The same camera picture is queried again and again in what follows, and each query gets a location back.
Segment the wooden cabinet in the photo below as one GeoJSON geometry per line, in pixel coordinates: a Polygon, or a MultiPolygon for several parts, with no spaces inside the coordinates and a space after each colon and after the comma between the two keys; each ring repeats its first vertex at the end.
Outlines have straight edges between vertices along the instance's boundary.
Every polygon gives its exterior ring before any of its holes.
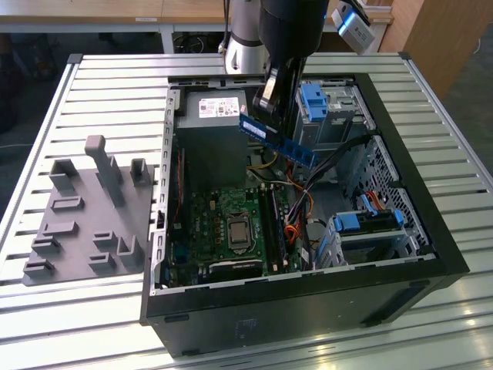
{"type": "Polygon", "coordinates": [[[442,98],[493,21],[492,0],[394,0],[381,52],[408,52],[442,98]]]}

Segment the blue plastic clip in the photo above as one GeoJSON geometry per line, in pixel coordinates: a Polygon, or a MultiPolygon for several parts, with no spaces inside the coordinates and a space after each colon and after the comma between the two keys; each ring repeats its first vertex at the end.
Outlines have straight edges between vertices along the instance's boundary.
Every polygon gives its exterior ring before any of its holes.
{"type": "Polygon", "coordinates": [[[323,122],[328,113],[327,99],[317,83],[301,84],[301,99],[308,111],[310,122],[323,122]]]}
{"type": "Polygon", "coordinates": [[[360,221],[357,220],[356,214],[339,214],[340,222],[343,230],[359,230],[361,229],[360,221]]]}
{"type": "Polygon", "coordinates": [[[403,227],[404,226],[404,216],[402,216],[402,212],[400,212],[399,210],[395,210],[394,216],[395,216],[395,220],[397,221],[397,224],[399,225],[399,227],[403,227]]]}
{"type": "Polygon", "coordinates": [[[340,222],[339,216],[334,217],[334,226],[337,232],[342,231],[342,223],[340,222]]]}

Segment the metal extrusion rail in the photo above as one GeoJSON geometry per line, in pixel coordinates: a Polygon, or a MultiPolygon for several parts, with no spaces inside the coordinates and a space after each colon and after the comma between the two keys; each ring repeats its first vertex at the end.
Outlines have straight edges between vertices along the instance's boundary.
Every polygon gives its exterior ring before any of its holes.
{"type": "Polygon", "coordinates": [[[47,173],[53,160],[68,156],[77,168],[94,166],[83,156],[84,140],[102,134],[118,164],[138,156],[157,167],[166,77],[223,74],[216,55],[87,55],[67,65],[0,224],[0,367],[493,366],[490,176],[412,62],[395,54],[319,54],[308,60],[307,71],[370,74],[464,254],[467,277],[390,325],[178,360],[138,323],[141,274],[23,286],[22,268],[52,188],[47,173]]]}

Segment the green circuit board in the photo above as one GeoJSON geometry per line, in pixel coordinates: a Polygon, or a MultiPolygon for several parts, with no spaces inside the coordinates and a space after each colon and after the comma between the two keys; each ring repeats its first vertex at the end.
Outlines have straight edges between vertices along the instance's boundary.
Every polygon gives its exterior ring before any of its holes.
{"type": "MultiPolygon", "coordinates": [[[[269,274],[258,191],[251,187],[191,194],[188,243],[176,245],[173,251],[175,262],[179,257],[182,262],[182,267],[172,273],[179,285],[200,284],[197,268],[221,261],[261,260],[263,276],[269,274]],[[233,249],[230,243],[228,226],[238,219],[248,220],[250,240],[243,249],[233,249]]],[[[280,214],[287,213],[289,204],[283,187],[276,190],[276,199],[280,214]]],[[[287,260],[287,272],[295,271],[297,256],[287,256],[287,260]]]]}

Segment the wire bundle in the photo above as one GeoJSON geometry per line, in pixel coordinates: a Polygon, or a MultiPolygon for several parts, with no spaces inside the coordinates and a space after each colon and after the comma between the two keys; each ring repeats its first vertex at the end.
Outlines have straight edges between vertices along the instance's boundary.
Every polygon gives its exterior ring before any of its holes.
{"type": "Polygon", "coordinates": [[[378,200],[377,194],[374,191],[367,191],[365,194],[371,199],[377,210],[385,209],[385,207],[382,206],[382,203],[378,200]]]}
{"type": "Polygon", "coordinates": [[[304,187],[300,189],[301,195],[297,199],[297,201],[294,203],[294,205],[291,207],[290,212],[287,214],[287,223],[292,224],[297,217],[297,214],[300,212],[300,209],[303,205],[303,201],[305,196],[308,194],[308,192],[311,190],[311,188],[314,186],[314,184],[320,180],[324,174],[333,168],[334,166],[337,165],[339,160],[342,158],[342,156],[351,148],[362,145],[365,143],[368,143],[368,141],[371,140],[373,137],[373,134],[367,134],[367,135],[361,135],[354,137],[351,140],[348,140],[346,143],[343,145],[339,146],[328,158],[320,162],[314,170],[311,172],[309,177],[307,178],[307,181],[304,184],[304,187]]]}

